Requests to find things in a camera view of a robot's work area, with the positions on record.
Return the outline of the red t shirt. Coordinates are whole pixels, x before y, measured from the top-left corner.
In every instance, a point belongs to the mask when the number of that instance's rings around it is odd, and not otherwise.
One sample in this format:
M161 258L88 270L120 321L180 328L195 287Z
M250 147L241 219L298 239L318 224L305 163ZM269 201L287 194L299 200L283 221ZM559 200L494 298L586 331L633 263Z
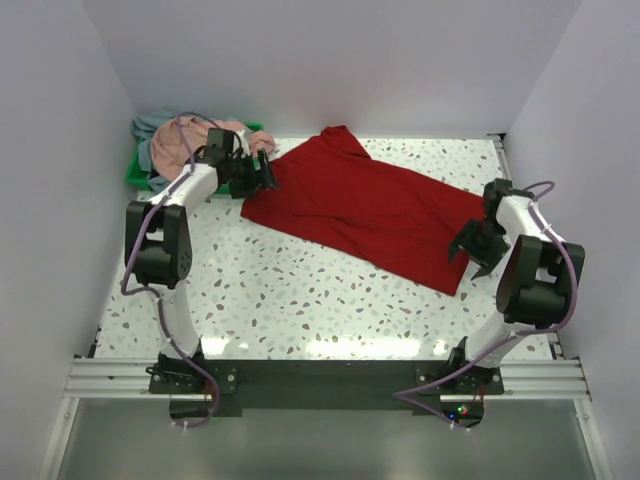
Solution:
M344 126L325 128L271 167L279 188L245 200L243 218L455 295L469 258L451 258L449 246L482 218L480 196L371 158Z

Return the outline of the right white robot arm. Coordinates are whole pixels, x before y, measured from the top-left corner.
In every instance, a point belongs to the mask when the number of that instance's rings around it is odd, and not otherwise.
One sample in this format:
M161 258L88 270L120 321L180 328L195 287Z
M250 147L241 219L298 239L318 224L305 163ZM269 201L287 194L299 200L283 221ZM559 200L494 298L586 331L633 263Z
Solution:
M540 212L540 197L506 179L486 184L483 217L468 221L449 245L450 260L466 253L479 266L475 278L501 270L494 313L442 366L456 392L491 378L524 338L557 331L573 315L585 249L555 232Z

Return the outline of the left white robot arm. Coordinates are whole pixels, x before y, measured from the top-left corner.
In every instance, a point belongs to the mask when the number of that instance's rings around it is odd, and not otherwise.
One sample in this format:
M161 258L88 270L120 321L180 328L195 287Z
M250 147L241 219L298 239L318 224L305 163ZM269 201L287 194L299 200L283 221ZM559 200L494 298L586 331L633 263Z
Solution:
M124 296L147 293L157 308L163 346L159 363L178 361L173 382L185 392L200 390L207 380L201 340L191 319L186 280L193 264L189 218L221 186L234 199L276 189L265 147L252 149L233 130L211 128L202 146L187 146L187 161L178 177L147 201L126 209L124 263L120 281Z

